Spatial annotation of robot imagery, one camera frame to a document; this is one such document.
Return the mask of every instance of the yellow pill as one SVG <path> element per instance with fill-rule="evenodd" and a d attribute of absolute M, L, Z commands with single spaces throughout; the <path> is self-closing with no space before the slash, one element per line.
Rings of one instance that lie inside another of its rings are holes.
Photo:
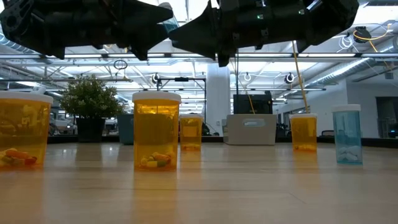
<path fill-rule="evenodd" d="M 150 162 L 147 162 L 147 167 L 149 167 L 149 168 L 156 168 L 156 167 L 157 167 L 157 161 L 150 161 Z"/>

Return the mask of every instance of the fluorescent light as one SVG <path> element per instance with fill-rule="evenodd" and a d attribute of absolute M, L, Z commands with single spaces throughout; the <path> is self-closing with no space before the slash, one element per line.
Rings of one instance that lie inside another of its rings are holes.
<path fill-rule="evenodd" d="M 337 36 L 332 37 L 331 39 L 342 38 L 342 37 L 346 37 L 346 36 L 347 36 L 347 35 L 337 35 Z"/>
<path fill-rule="evenodd" d="M 164 54 L 148 54 L 148 57 L 164 57 Z"/>
<path fill-rule="evenodd" d="M 239 54 L 239 57 L 291 57 L 291 56 L 292 54 Z"/>
<path fill-rule="evenodd" d="M 299 54 L 299 57 L 354 57 L 355 54 Z"/>
<path fill-rule="evenodd" d="M 203 57 L 200 54 L 172 54 L 172 57 Z"/>
<path fill-rule="evenodd" d="M 32 86 L 32 87 L 39 86 L 39 84 L 35 83 L 35 82 L 16 82 L 16 83 L 25 85 L 25 86 Z"/>
<path fill-rule="evenodd" d="M 136 56 L 134 54 L 108 54 L 108 57 L 112 57 L 112 58 L 136 58 Z"/>
<path fill-rule="evenodd" d="M 61 94 L 59 94 L 59 93 L 54 93 L 54 92 L 49 92 L 50 94 L 53 94 L 54 96 L 62 96 Z"/>
<path fill-rule="evenodd" d="M 29 55 L 29 54 L 23 54 L 23 55 L 13 55 L 13 54 L 3 54 L 0 55 L 0 59 L 36 59 L 36 58 L 40 58 L 39 55 Z"/>
<path fill-rule="evenodd" d="M 101 58 L 100 54 L 75 54 L 75 55 L 65 55 L 65 58 Z"/>

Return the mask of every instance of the pill bottle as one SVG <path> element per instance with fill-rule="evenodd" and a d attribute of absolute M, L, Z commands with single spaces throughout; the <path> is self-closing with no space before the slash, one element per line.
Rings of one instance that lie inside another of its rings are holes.
<path fill-rule="evenodd" d="M 52 103 L 50 96 L 0 91 L 0 169 L 43 166 Z"/>
<path fill-rule="evenodd" d="M 339 105 L 332 108 L 336 159 L 339 164 L 363 163 L 360 111 L 361 105 Z"/>
<path fill-rule="evenodd" d="M 180 145 L 182 151 L 200 151 L 203 117 L 199 114 L 180 115 Z"/>
<path fill-rule="evenodd" d="M 317 115 L 290 115 L 293 149 L 295 151 L 317 151 Z"/>
<path fill-rule="evenodd" d="M 135 170 L 175 170 L 181 96 L 163 91 L 143 91 L 133 94 L 132 100 Z"/>

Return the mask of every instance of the pill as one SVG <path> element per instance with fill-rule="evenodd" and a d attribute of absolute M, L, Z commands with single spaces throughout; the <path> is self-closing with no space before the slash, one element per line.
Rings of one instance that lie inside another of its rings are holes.
<path fill-rule="evenodd" d="M 36 161 L 37 161 L 36 157 L 27 158 L 27 159 L 25 159 L 25 165 L 27 165 L 27 166 L 33 165 L 36 163 Z"/>
<path fill-rule="evenodd" d="M 170 156 L 170 158 L 175 158 L 175 153 L 173 151 L 167 152 L 166 156 Z"/>
<path fill-rule="evenodd" d="M 146 159 L 146 158 L 141 159 L 141 165 L 146 166 L 147 163 L 148 163 L 148 159 Z"/>
<path fill-rule="evenodd" d="M 25 159 L 16 159 L 12 162 L 13 166 L 23 166 L 25 164 Z"/>
<path fill-rule="evenodd" d="M 351 153 L 354 156 L 358 156 L 361 153 L 361 148 L 359 146 L 351 146 L 347 148 L 347 153 Z"/>
<path fill-rule="evenodd" d="M 10 156 L 3 156 L 3 157 L 1 158 L 1 160 L 2 160 L 3 162 L 8 163 L 8 164 L 11 164 L 12 162 L 14 162 L 14 159 L 13 159 L 12 157 L 10 157 Z"/>
<path fill-rule="evenodd" d="M 0 160 L 0 167 L 8 165 L 6 162 Z"/>
<path fill-rule="evenodd" d="M 168 162 L 170 161 L 170 156 L 162 155 L 162 154 L 157 154 L 154 156 L 156 161 L 165 161 Z"/>
<path fill-rule="evenodd" d="M 339 155 L 339 156 L 337 157 L 337 160 L 338 160 L 338 161 L 342 161 L 342 160 L 344 160 L 345 158 L 346 158 L 346 154 L 343 153 L 343 154 L 341 154 L 341 155 Z"/>
<path fill-rule="evenodd" d="M 347 148 L 345 148 L 345 147 L 341 147 L 341 148 L 337 149 L 337 152 L 338 152 L 339 154 L 346 153 L 346 151 L 347 151 Z"/>
<path fill-rule="evenodd" d="M 7 150 L 6 151 L 7 156 L 15 157 L 18 159 L 27 159 L 29 158 L 28 153 L 26 152 L 18 152 L 18 151 L 13 151 L 13 150 Z"/>
<path fill-rule="evenodd" d="M 157 167 L 164 167 L 166 166 L 166 161 L 157 161 Z"/>
<path fill-rule="evenodd" d="M 156 168 L 156 167 L 164 167 L 166 166 L 166 161 L 150 161 L 147 163 L 147 167 Z"/>
<path fill-rule="evenodd" d="M 351 153 L 347 153 L 346 158 L 349 161 L 358 161 L 358 158 L 356 156 L 352 155 Z"/>

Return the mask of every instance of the cable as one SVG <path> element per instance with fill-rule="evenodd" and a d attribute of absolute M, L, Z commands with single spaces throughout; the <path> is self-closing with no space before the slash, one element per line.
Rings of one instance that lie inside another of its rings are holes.
<path fill-rule="evenodd" d="M 378 40 L 378 39 L 380 39 L 380 38 L 385 37 L 385 36 L 388 34 L 388 30 L 389 30 L 389 29 L 390 29 L 390 25 L 387 26 L 387 30 L 386 30 L 386 32 L 385 32 L 383 35 L 381 35 L 380 37 L 375 37 L 375 38 L 363 38 L 363 37 L 359 37 L 359 36 L 356 35 L 357 30 L 354 31 L 353 35 L 354 35 L 356 38 L 361 39 L 361 40 Z"/>
<path fill-rule="evenodd" d="M 368 65 L 368 67 L 369 67 L 372 71 L 374 71 L 376 74 L 380 75 L 380 73 L 379 73 L 378 71 L 376 71 L 367 61 L 365 61 L 365 63 L 366 63 L 366 65 Z M 391 67 L 389 67 L 389 66 L 387 65 L 387 68 L 389 68 L 389 69 L 391 70 L 392 74 L 395 75 L 394 72 L 393 72 L 393 69 L 392 69 Z"/>
<path fill-rule="evenodd" d="M 300 74 L 300 70 L 299 70 L 299 62 L 297 61 L 296 46 L 294 45 L 294 41 L 292 41 L 292 44 L 293 44 L 294 62 L 295 62 L 295 64 L 296 64 L 296 70 L 297 70 L 298 82 L 300 83 L 301 94 L 303 95 L 303 99 L 304 99 L 305 111 L 306 111 L 306 113 L 309 113 L 309 111 L 308 111 L 308 105 L 307 105 L 307 98 L 305 97 L 305 92 L 304 92 L 304 87 L 303 87 L 303 81 L 302 81 L 302 79 L 301 79 L 301 74 Z"/>
<path fill-rule="evenodd" d="M 246 92 L 247 96 L 249 97 L 249 102 L 250 102 L 250 106 L 251 106 L 251 110 L 253 111 L 253 114 L 256 114 L 256 112 L 254 111 L 253 102 L 251 101 L 250 94 L 249 94 L 249 92 L 247 91 L 246 87 L 242 84 L 242 81 L 241 81 L 241 79 L 239 78 L 239 75 L 238 75 L 238 69 L 239 69 L 239 50 L 238 50 L 238 59 L 235 57 L 235 67 L 234 67 L 234 65 L 233 65 L 232 62 L 231 62 L 231 65 L 232 65 L 232 67 L 234 68 L 235 75 L 236 75 L 236 77 L 238 78 L 239 83 L 241 84 L 241 86 L 243 87 L 243 90 Z"/>

